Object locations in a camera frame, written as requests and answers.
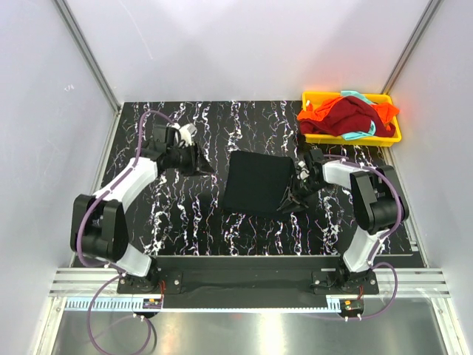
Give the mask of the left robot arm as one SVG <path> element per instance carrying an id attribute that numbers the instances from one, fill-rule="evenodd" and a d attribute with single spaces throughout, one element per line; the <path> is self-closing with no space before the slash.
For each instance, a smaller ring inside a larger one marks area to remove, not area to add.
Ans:
<path id="1" fill-rule="evenodd" d="M 195 125 L 159 125 L 137 154 L 110 183 L 73 203 L 70 247 L 86 267 L 110 266 L 142 292 L 161 286 L 157 262 L 130 242 L 126 211 L 140 193 L 164 172 L 211 175 L 214 170 L 194 142 Z"/>

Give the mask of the black t shirt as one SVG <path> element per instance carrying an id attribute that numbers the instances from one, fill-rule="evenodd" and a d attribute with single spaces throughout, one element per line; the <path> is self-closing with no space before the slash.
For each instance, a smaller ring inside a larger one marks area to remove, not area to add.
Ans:
<path id="1" fill-rule="evenodd" d="M 279 211 L 279 207 L 294 174 L 294 161 L 290 157 L 233 151 L 222 209 L 286 221 L 289 214 Z"/>

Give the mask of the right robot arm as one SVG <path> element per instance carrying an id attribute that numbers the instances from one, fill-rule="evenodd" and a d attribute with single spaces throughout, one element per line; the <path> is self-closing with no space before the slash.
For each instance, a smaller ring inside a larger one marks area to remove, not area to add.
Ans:
<path id="1" fill-rule="evenodd" d="M 278 211 L 304 210 L 309 197 L 329 186 L 350 191 L 357 228 L 335 271 L 325 280 L 315 281 L 313 288 L 358 293 L 371 280 L 376 254 L 407 219 L 409 209 L 394 167 L 362 166 L 344 156 L 326 155 L 320 149 L 311 149 L 304 154 L 296 174 L 291 176 Z"/>

